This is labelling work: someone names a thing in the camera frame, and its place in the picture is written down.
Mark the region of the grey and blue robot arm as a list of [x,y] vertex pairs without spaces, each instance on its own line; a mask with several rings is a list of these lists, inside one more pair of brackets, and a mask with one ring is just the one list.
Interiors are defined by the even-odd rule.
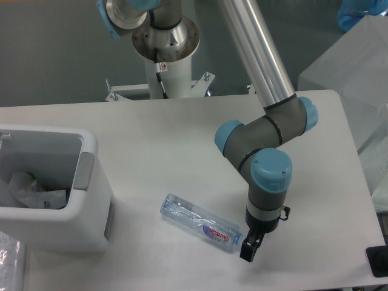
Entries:
[[[96,5],[112,38],[132,36],[147,68],[152,99],[193,95],[191,56],[199,46],[199,32],[182,14],[181,1],[98,1]],[[310,99],[296,95],[257,2],[219,1],[218,5],[264,109],[264,116],[248,124],[228,121],[215,133],[217,148],[249,186],[249,232],[240,256],[252,262],[264,235],[289,217],[284,201],[292,162],[279,147],[312,129],[318,111]]]

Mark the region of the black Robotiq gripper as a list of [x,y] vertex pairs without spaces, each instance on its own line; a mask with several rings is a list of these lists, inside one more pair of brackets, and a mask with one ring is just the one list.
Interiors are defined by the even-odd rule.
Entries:
[[246,207],[246,223],[249,232],[241,244],[240,258],[252,263],[266,233],[274,231],[280,221],[287,221],[290,207],[281,206],[276,210],[266,211],[255,206]]

